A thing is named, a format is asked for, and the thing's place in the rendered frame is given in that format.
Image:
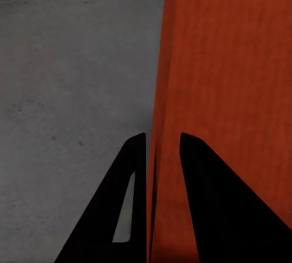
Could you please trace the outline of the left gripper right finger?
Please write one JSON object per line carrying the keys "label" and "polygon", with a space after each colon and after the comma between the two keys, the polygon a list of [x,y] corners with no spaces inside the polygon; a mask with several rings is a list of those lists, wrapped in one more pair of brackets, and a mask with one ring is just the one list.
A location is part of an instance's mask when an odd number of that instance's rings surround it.
{"label": "left gripper right finger", "polygon": [[292,263],[292,230],[202,139],[179,153],[200,263]]}

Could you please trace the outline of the storage box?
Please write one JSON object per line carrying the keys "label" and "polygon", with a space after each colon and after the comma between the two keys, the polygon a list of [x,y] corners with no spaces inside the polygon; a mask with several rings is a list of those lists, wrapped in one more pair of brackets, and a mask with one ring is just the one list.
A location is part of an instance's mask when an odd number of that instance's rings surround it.
{"label": "storage box", "polygon": [[180,137],[202,139],[292,230],[292,0],[164,0],[147,263],[200,263]]}

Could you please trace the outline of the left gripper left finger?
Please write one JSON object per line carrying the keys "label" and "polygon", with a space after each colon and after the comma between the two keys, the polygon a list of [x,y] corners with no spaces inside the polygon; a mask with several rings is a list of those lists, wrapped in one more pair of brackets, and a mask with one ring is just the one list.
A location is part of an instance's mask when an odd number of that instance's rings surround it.
{"label": "left gripper left finger", "polygon": [[[113,242],[135,172],[131,236]],[[123,145],[54,263],[147,263],[146,134]]]}

